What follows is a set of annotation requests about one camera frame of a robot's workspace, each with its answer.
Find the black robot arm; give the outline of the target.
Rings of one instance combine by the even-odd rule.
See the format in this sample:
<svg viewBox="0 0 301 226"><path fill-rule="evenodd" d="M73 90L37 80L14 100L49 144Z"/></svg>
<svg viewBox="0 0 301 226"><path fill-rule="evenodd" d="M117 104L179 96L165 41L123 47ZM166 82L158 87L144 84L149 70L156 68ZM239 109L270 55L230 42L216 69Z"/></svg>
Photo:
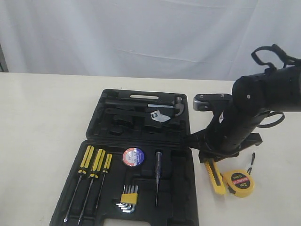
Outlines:
<svg viewBox="0 0 301 226"><path fill-rule="evenodd" d="M186 147L199 150L200 162L221 161L237 157L251 146L262 143L256 128L274 113L300 112L301 68L292 66L264 73L242 76L236 80L231 94L197 94L194 110L212 112L209 125L183 139Z"/></svg>

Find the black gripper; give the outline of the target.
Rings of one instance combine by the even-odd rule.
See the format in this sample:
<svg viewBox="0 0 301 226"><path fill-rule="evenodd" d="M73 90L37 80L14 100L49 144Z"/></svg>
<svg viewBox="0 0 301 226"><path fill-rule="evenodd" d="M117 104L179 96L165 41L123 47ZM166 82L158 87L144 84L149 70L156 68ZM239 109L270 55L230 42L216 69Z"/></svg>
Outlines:
<svg viewBox="0 0 301 226"><path fill-rule="evenodd" d="M183 138L183 146L197 149L200 163L213 159L211 151L219 155L239 156L251 146L259 146L262 138L259 133L251 133L256 127L256 116L239 110L229 101L217 111L206 129Z"/></svg>

